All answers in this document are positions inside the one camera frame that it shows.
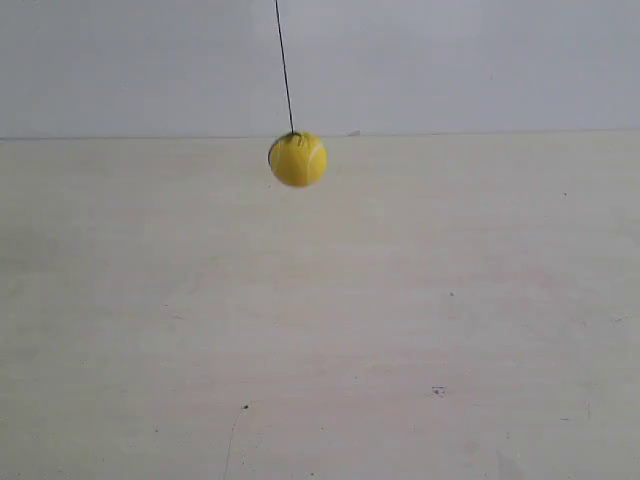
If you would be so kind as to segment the yellow tennis ball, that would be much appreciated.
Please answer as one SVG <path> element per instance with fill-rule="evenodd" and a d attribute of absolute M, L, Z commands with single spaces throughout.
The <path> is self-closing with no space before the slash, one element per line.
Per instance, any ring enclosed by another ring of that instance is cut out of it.
<path fill-rule="evenodd" d="M 323 140 L 312 133 L 288 133 L 271 145 L 268 164 L 282 184 L 303 188 L 323 177 L 328 168 L 328 152 Z"/>

